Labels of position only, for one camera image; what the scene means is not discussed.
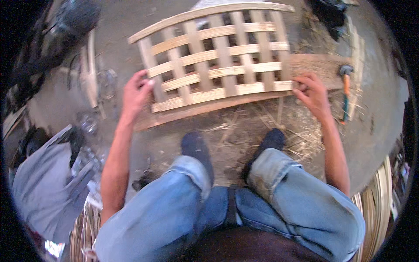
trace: orange handle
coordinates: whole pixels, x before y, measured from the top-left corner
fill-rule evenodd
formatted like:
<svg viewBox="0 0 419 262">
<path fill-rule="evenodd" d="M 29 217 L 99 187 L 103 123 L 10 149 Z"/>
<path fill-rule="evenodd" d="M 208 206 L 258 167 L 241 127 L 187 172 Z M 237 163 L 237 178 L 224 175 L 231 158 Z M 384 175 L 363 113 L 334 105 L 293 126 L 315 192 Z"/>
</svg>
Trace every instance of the orange handle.
<svg viewBox="0 0 419 262">
<path fill-rule="evenodd" d="M 349 75 L 343 75 L 343 93 L 347 96 L 349 95 L 349 86 Z"/>
</svg>

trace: gray cloth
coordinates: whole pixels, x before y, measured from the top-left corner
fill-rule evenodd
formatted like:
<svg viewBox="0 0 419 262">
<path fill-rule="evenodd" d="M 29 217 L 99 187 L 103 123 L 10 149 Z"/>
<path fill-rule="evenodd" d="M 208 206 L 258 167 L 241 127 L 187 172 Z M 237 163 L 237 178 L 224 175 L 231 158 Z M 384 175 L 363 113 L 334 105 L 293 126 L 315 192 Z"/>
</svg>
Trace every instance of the gray cloth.
<svg viewBox="0 0 419 262">
<path fill-rule="evenodd" d="M 89 193 L 86 185 L 95 174 L 89 162 L 72 177 L 70 143 L 56 143 L 71 127 L 68 125 L 27 158 L 12 185 L 21 218 L 32 231 L 54 243 L 68 243 Z"/>
</svg>

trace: hammer head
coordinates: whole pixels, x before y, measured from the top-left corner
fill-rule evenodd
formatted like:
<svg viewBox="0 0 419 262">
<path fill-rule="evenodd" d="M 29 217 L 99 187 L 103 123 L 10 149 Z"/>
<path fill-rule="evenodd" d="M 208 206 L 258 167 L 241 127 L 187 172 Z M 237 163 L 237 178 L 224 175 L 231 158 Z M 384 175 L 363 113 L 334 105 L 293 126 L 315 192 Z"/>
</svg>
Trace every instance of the hammer head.
<svg viewBox="0 0 419 262">
<path fill-rule="evenodd" d="M 351 65 L 341 65 L 339 67 L 338 75 L 350 75 L 354 71 L 354 68 Z"/>
</svg>

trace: dirt floor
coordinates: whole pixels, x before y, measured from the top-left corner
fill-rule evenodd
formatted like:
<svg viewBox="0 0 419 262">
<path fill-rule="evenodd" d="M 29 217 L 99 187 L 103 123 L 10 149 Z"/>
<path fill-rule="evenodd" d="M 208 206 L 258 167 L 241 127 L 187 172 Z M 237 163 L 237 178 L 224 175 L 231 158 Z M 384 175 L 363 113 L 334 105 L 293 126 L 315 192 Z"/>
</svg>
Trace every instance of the dirt floor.
<svg viewBox="0 0 419 262">
<path fill-rule="evenodd" d="M 350 56 L 347 36 L 339 43 L 324 32 L 324 26 L 308 23 L 303 1 L 277 1 L 293 5 L 295 13 L 283 13 L 288 41 L 293 53 L 324 53 Z M 99 122 L 99 133 L 91 139 L 94 147 L 106 154 L 112 142 L 117 117 L 121 108 L 122 88 L 133 73 L 143 69 L 138 47 L 128 44 L 127 38 L 161 19 L 188 11 L 196 0 L 174 1 L 101 1 L 101 19 L 96 29 L 96 54 L 103 68 L 113 69 L 118 75 L 116 110 L 113 102 L 106 101 L 108 118 Z M 356 107 L 353 120 L 339 126 L 348 160 L 351 193 L 368 184 L 384 157 L 391 150 L 401 132 L 404 97 L 398 75 L 391 60 L 391 50 L 396 48 L 390 31 L 373 7 L 364 0 L 360 5 L 349 6 L 358 34 L 365 40 L 365 65 L 362 80 L 362 98 Z M 64 66 L 69 66 L 74 48 Z M 70 123 L 76 123 L 76 113 L 88 110 L 77 88 L 67 90 L 67 76 L 52 70 L 42 90 L 29 102 L 29 114 L 38 126 L 49 127 L 57 133 Z M 329 93 L 334 116 L 341 116 L 342 91 Z M 136 133 L 132 140 L 130 184 L 138 179 L 147 166 L 150 156 L 156 176 L 161 175 L 180 155 L 180 140 L 192 130 L 200 130 L 209 144 L 215 169 L 215 185 L 230 183 L 243 185 L 240 171 L 256 150 L 266 132 L 280 127 L 287 137 L 285 151 L 319 179 L 324 179 L 324 149 L 321 144 L 319 123 L 295 97 L 245 104 L 206 114 L 189 117 L 147 131 Z M 129 200 L 136 192 L 131 186 Z"/>
</svg>

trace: jeans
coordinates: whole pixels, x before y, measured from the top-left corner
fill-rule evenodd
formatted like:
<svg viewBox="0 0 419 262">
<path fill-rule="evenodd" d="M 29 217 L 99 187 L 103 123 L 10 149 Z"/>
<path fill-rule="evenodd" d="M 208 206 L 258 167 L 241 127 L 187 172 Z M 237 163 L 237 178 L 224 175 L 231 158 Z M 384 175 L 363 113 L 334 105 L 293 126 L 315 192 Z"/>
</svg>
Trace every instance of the jeans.
<svg viewBox="0 0 419 262">
<path fill-rule="evenodd" d="M 239 225 L 293 239 L 329 261 L 348 261 L 362 243 L 360 210 L 283 152 L 264 150 L 247 183 L 249 188 L 235 191 Z M 162 177 L 105 222 L 95 244 L 99 260 L 167 261 L 202 234 L 220 229 L 228 188 L 210 185 L 201 162 L 177 157 Z"/>
</svg>

